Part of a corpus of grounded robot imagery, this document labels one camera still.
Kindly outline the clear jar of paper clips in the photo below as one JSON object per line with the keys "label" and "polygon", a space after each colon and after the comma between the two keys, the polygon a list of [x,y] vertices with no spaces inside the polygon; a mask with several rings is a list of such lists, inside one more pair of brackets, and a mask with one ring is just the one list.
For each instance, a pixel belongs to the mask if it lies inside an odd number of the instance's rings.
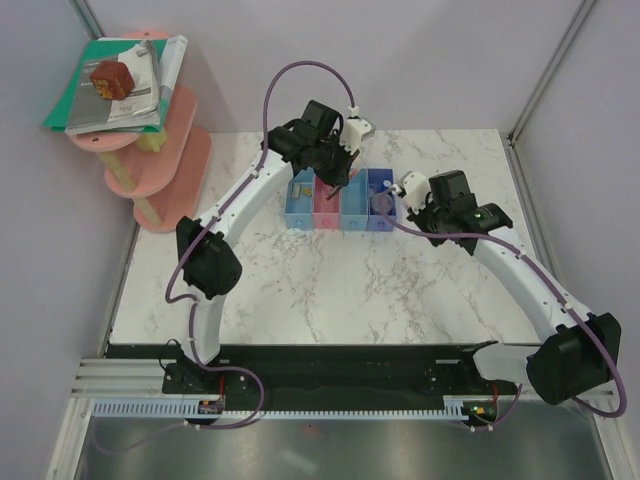
{"label": "clear jar of paper clips", "polygon": [[371,198],[371,209],[375,215],[394,215],[395,203],[392,195],[388,193],[379,193]]}

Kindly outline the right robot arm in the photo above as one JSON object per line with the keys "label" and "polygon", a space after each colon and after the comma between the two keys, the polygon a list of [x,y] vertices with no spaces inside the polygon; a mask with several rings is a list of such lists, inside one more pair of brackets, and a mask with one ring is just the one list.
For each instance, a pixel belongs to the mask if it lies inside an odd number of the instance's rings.
{"label": "right robot arm", "polygon": [[621,326],[609,313],[596,315],[576,300],[525,251],[512,219],[494,203],[481,205],[465,173],[427,178],[405,174],[396,187],[415,233],[439,246],[452,241],[484,265],[511,294],[531,323],[536,346],[488,343],[458,368],[467,392],[483,392],[494,380],[532,387],[558,405],[609,381],[617,370]]}

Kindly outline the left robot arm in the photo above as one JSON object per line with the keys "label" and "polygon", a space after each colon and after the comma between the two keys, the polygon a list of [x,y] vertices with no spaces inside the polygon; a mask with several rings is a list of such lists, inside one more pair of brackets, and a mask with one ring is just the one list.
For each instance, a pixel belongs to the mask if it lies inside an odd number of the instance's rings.
{"label": "left robot arm", "polygon": [[173,279],[187,285],[192,302],[183,351],[191,362],[185,382],[208,393],[219,382],[211,363],[221,349],[220,325],[227,294],[242,265],[234,248],[264,204],[298,173],[313,172],[331,187],[348,184],[352,164],[373,124],[352,107],[348,116],[310,101],[302,116],[265,134],[261,150],[233,187],[199,219],[182,218],[176,228],[179,262]]}

